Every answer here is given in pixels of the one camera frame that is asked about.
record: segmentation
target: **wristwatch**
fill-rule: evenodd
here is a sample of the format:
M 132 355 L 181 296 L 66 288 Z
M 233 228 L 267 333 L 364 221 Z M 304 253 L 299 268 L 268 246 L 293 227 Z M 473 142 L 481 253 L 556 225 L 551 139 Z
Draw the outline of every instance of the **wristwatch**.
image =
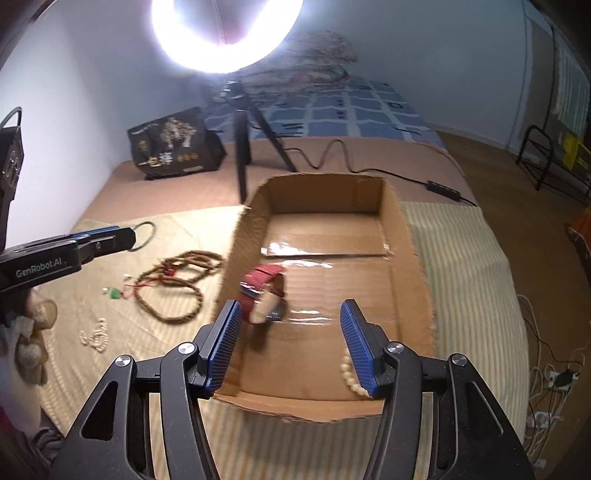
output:
M 284 272 L 281 265 L 259 265 L 244 276 L 238 300 L 245 322 L 281 320 L 287 307 Z

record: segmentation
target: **power strip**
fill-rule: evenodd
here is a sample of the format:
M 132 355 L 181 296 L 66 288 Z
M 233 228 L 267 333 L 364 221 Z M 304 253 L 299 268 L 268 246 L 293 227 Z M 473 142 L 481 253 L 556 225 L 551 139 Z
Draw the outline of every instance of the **power strip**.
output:
M 577 374 L 574 374 L 573 381 L 571 383 L 569 383 L 568 385 L 564 385 L 562 387 L 555 387 L 554 382 L 556 381 L 556 377 L 559 375 L 560 375 L 560 373 L 555 372 L 555 371 L 551 371 L 548 373 L 548 388 L 555 388 L 556 390 L 561 390 L 563 392 L 566 392 L 579 379 Z

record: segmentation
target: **cardboard flap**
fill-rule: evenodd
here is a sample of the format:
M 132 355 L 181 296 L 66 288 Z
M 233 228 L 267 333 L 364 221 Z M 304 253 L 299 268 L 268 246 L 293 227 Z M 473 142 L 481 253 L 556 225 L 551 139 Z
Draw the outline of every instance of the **cardboard flap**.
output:
M 273 215 L 261 254 L 385 255 L 384 234 L 377 215 L 363 213 L 288 213 Z
M 382 327 L 387 335 L 397 336 L 395 322 L 383 322 Z M 313 325 L 273 322 L 248 325 L 247 330 L 241 391 L 313 401 L 360 398 L 341 375 L 346 344 L 338 320 Z
M 331 422 L 381 415 L 383 400 L 360 401 L 309 401 L 292 398 L 264 397 L 239 392 L 236 395 L 219 395 L 215 398 L 244 410 L 279 416 L 285 419 Z
M 392 253 L 392 288 L 397 292 L 400 339 L 419 355 L 434 356 L 431 295 L 400 201 L 391 187 L 384 188 L 380 218 Z
M 298 173 L 269 179 L 261 186 L 274 213 L 378 213 L 379 177 L 339 173 Z

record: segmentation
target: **cardboard box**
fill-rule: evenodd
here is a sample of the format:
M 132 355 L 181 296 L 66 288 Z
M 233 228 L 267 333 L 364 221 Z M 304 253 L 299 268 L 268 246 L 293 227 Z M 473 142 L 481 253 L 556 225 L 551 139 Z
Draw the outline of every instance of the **cardboard box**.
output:
M 433 356 L 432 308 L 400 202 L 387 181 L 292 174 L 252 195 L 235 231 L 217 311 L 260 263 L 286 267 L 287 314 L 244 325 L 217 398 L 311 421 L 380 414 L 345 384 L 339 310 L 355 299 L 369 322 Z

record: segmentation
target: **white wall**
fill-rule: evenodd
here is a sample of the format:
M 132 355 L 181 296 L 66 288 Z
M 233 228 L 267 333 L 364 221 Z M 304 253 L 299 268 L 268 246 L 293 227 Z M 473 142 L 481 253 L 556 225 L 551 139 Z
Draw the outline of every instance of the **white wall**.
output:
M 127 129 L 201 104 L 193 72 L 156 44 L 149 0 L 58 0 L 80 75 L 121 161 Z
M 25 161 L 8 245 L 68 232 L 118 160 L 57 9 L 30 26 L 0 70 L 0 116 L 17 105 Z
M 355 71 L 391 83 L 434 126 L 509 141 L 524 79 L 521 0 L 305 0 L 298 26 L 345 35 Z
M 71 230 L 129 160 L 126 130 L 200 103 L 153 45 L 143 0 L 58 0 L 0 70 L 0 118 L 23 108 L 25 162 L 7 245 Z

